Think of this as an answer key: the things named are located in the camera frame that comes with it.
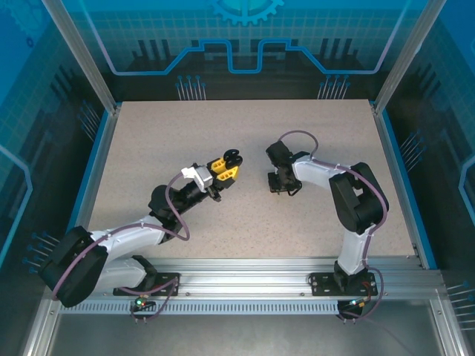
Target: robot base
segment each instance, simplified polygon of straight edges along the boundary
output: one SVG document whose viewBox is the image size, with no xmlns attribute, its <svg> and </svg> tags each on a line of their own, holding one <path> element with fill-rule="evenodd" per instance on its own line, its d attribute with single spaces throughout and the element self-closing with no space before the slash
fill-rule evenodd
<svg viewBox="0 0 475 356">
<path fill-rule="evenodd" d="M 178 284 L 176 287 L 174 287 L 173 293 L 171 293 L 172 297 L 176 297 L 178 295 L 178 286 L 180 285 L 180 274 L 179 273 L 157 273 L 155 275 L 154 282 L 152 283 L 152 287 L 145 287 L 143 283 L 139 284 L 135 288 L 130 288 L 132 291 L 147 291 L 151 290 L 153 288 L 156 288 L 158 286 L 162 286 L 163 284 L 167 283 L 170 280 L 173 280 L 174 278 L 178 279 Z M 170 290 L 173 288 L 173 285 L 170 285 L 168 287 L 165 287 L 161 291 L 157 291 L 153 293 L 151 296 L 153 297 L 166 297 L 168 293 L 170 293 Z M 114 288 L 113 295 L 115 296 L 126 296 L 130 297 L 131 295 L 127 293 L 126 291 L 121 291 L 118 288 Z"/>
</svg>

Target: robotic arm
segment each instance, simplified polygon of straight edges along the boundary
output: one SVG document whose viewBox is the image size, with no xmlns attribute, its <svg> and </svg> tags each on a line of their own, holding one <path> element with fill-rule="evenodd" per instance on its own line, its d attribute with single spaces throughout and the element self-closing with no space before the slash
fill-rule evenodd
<svg viewBox="0 0 475 356">
<path fill-rule="evenodd" d="M 157 284 L 163 284 L 164 280 L 159 280 L 160 276 L 155 268 L 144 257 L 135 256 L 133 252 L 167 242 L 175 236 L 187 240 L 187 227 L 187 237 L 177 235 L 183 227 L 179 215 L 207 197 L 219 202 L 220 192 L 229 188 L 238 178 L 242 161 L 238 150 L 228 150 L 222 158 L 207 165 L 195 163 L 184 168 L 170 185 L 181 176 L 193 181 L 180 190 L 170 188 L 170 185 L 157 186 L 148 204 L 150 214 L 130 225 L 92 232 L 86 231 L 82 226 L 71 229 L 41 264 L 39 276 L 54 290 L 74 259 L 88 246 L 108 235 L 107 239 L 88 251 L 61 282 L 56 296 L 64 306 L 81 303 L 93 291 L 123 286 L 134 291 L 148 291 Z M 167 202 L 167 190 L 174 208 Z"/>
<path fill-rule="evenodd" d="M 266 150 L 275 172 L 268 174 L 272 193 L 287 192 L 291 197 L 302 188 L 302 182 L 310 182 L 332 192 L 336 213 L 344 226 L 343 247 L 335 262 L 334 280 L 342 293 L 358 288 L 367 270 L 364 267 L 364 247 L 371 228 L 383 217 L 379 199 L 369 187 L 346 172 L 339 165 L 327 165 L 312 159 L 309 153 L 293 154 L 282 141 L 270 145 Z M 366 163 L 357 163 L 351 171 L 360 174 L 386 197 Z"/>
</svg>

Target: gear logo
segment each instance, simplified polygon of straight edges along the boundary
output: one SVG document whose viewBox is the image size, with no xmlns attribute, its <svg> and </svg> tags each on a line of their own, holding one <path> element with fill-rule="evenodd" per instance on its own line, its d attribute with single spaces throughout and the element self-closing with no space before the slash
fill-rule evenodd
<svg viewBox="0 0 475 356">
<path fill-rule="evenodd" d="M 233 25 L 241 23 L 243 26 L 267 21 L 267 16 L 275 15 L 277 6 L 282 5 L 283 0 L 212 0 L 215 15 L 221 15 L 223 21 L 231 20 Z"/>
<path fill-rule="evenodd" d="M 28 36 L 41 29 L 45 16 L 41 0 L 0 0 L 1 10 L 9 10 L 20 30 Z"/>
</svg>

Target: glass wall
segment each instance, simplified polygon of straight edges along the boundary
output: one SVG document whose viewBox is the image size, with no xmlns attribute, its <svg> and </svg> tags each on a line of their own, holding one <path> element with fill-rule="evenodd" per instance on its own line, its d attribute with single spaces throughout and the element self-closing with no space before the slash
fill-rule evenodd
<svg viewBox="0 0 475 356">
<path fill-rule="evenodd" d="M 475 284 L 474 14 L 473 1 L 447 1 L 387 106 L 449 286 Z M 467 305 L 471 314 L 474 306 Z"/>
<path fill-rule="evenodd" d="M 374 99 L 425 0 L 66 0 L 119 100 Z"/>
<path fill-rule="evenodd" d="M 0 1 L 0 33 L 0 354 L 19 355 L 103 107 L 40 1 Z"/>
</svg>

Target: beige tabletop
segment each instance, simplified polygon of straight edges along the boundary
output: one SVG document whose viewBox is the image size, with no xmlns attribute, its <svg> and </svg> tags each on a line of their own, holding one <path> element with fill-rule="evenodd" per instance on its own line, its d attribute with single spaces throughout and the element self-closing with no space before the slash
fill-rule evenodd
<svg viewBox="0 0 475 356">
<path fill-rule="evenodd" d="M 370 254 L 413 254 L 367 100 L 124 102 L 89 229 L 138 220 L 149 213 L 157 185 L 193 162 L 206 164 L 237 148 L 244 160 L 238 181 L 221 193 L 221 202 L 208 199 L 184 215 L 191 239 L 138 252 L 146 257 L 337 256 L 343 227 L 329 191 L 304 184 L 294 197 L 269 192 L 267 173 L 273 167 L 265 150 L 295 129 L 318 137 L 321 160 L 370 165 L 390 203 Z M 294 153 L 313 148 L 300 134 L 284 142 Z"/>
</svg>

